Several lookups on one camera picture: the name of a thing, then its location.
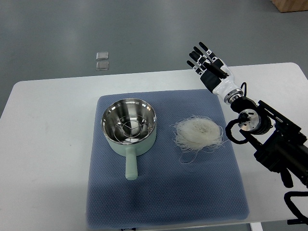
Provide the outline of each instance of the black cable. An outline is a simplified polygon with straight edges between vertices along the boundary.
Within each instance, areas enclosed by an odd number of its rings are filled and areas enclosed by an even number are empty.
[[[302,222],[308,225],[308,218],[304,216],[298,208],[294,205],[294,203],[291,201],[291,197],[293,196],[308,196],[308,192],[287,192],[284,195],[284,201],[288,208],[291,210],[291,212]]]
[[[248,139],[245,139],[245,140],[242,140],[242,141],[238,141],[237,139],[235,139],[233,136],[232,136],[232,127],[235,125],[235,124],[241,124],[245,121],[243,121],[242,119],[234,119],[234,120],[231,120],[228,125],[226,126],[226,135],[228,137],[228,139],[230,141],[232,141],[233,143],[236,143],[236,144],[244,144],[244,143],[247,143],[248,142]]]
[[[247,94],[247,83],[246,82],[242,83],[241,89],[243,89],[244,86],[245,86],[244,97],[246,97],[246,94]]]

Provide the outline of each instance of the rice noodles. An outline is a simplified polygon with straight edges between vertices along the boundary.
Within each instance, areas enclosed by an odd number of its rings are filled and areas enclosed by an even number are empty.
[[[211,118],[206,116],[191,116],[174,126],[175,144],[185,153],[198,153],[204,147],[210,151],[223,144],[223,129]]]

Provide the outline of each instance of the gray padded mat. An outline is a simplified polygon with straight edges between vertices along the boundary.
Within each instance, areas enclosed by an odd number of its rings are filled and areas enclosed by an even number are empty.
[[[124,98],[147,101],[157,116],[153,147],[137,157],[138,178],[125,179],[125,157],[108,145],[101,129],[105,109]],[[170,125],[192,115],[208,116],[225,128],[216,95],[176,90],[102,96],[97,103],[90,163],[87,223],[90,229],[147,227],[245,219],[249,214],[231,142],[212,153],[199,152],[181,164]],[[182,156],[190,161],[194,154]]]

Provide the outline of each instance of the saucepan handle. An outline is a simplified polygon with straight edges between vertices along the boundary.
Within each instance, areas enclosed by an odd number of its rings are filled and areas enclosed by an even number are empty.
[[[138,177],[136,149],[126,148],[125,177],[128,180],[135,180]]]

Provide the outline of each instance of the white table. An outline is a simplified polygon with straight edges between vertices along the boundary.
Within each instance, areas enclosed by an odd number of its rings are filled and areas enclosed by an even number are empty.
[[[235,66],[231,70],[238,85],[247,82],[249,98],[265,101],[308,135],[308,81],[296,64]],[[0,230],[87,230],[90,154],[100,96],[201,88],[193,70],[17,83],[0,119]],[[227,123],[237,117],[228,105],[221,104]],[[270,134],[258,139],[265,141]],[[233,144],[233,148],[250,214],[246,220],[226,223],[295,218],[284,203],[283,195],[289,190],[280,175],[255,160],[250,144]],[[298,179],[293,180],[292,190],[307,190]],[[307,205],[306,200],[299,208],[307,213]]]

